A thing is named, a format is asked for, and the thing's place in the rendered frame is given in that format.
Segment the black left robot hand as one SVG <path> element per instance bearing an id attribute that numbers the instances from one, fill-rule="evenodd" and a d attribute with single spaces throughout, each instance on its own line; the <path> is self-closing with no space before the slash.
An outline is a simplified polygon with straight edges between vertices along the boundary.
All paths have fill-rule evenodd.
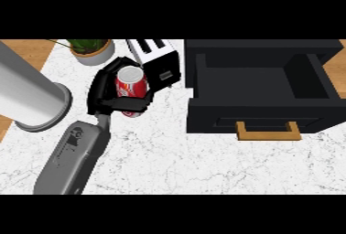
<path id="1" fill-rule="evenodd" d="M 117 94 L 117 74 L 119 70 L 126 66 L 139 67 L 139 64 L 128 57 L 117 57 L 114 61 L 98 71 L 86 98 L 89 115 L 110 115 L 113 111 L 147 111 L 154 97 L 154 92 L 151 90 L 145 92 L 144 98 L 119 97 Z"/>

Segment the red soda can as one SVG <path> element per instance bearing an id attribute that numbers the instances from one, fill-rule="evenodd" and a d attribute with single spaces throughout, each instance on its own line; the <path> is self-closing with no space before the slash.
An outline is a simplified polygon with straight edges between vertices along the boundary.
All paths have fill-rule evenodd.
<path id="1" fill-rule="evenodd" d="M 148 81 L 144 70 L 135 66 L 126 66 L 119 70 L 117 79 L 119 97 L 144 98 L 148 91 Z"/>

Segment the black drawer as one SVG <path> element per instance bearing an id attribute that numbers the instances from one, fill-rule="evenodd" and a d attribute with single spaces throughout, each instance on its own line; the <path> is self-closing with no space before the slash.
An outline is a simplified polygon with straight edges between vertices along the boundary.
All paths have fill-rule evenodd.
<path id="1" fill-rule="evenodd" d="M 346 122 L 346 100 L 314 54 L 293 56 L 278 68 L 210 68 L 197 55 L 187 132 L 234 133 L 237 122 L 252 132 L 278 132 L 296 122 L 302 133 Z"/>

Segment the potted green plant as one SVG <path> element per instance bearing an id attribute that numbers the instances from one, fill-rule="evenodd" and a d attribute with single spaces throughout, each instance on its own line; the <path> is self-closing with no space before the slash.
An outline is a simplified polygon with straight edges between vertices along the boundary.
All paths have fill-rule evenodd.
<path id="1" fill-rule="evenodd" d="M 79 62 L 86 66 L 101 65 L 116 53 L 113 39 L 69 39 L 69 43 L 57 42 L 71 50 Z"/>

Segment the large grey cylinder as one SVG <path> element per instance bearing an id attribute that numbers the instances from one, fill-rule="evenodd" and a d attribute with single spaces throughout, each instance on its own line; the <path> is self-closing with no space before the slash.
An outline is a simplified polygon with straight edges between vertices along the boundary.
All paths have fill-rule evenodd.
<path id="1" fill-rule="evenodd" d="M 71 91 L 52 82 L 0 42 L 0 114 L 37 133 L 52 128 L 71 109 Z"/>

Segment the white and black toaster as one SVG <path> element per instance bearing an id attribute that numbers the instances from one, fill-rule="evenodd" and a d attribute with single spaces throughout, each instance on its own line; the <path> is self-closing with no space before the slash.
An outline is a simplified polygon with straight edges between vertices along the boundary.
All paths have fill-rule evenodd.
<path id="1" fill-rule="evenodd" d="M 128 39 L 128 46 L 141 64 L 150 89 L 159 91 L 181 80 L 181 55 L 168 39 Z"/>

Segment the black cabinet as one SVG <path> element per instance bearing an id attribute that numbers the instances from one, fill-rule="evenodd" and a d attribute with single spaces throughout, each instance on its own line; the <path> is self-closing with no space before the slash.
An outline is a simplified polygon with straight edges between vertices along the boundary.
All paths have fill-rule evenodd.
<path id="1" fill-rule="evenodd" d="M 188 39 L 185 86 L 215 100 L 332 100 L 323 65 L 342 49 L 336 39 Z"/>

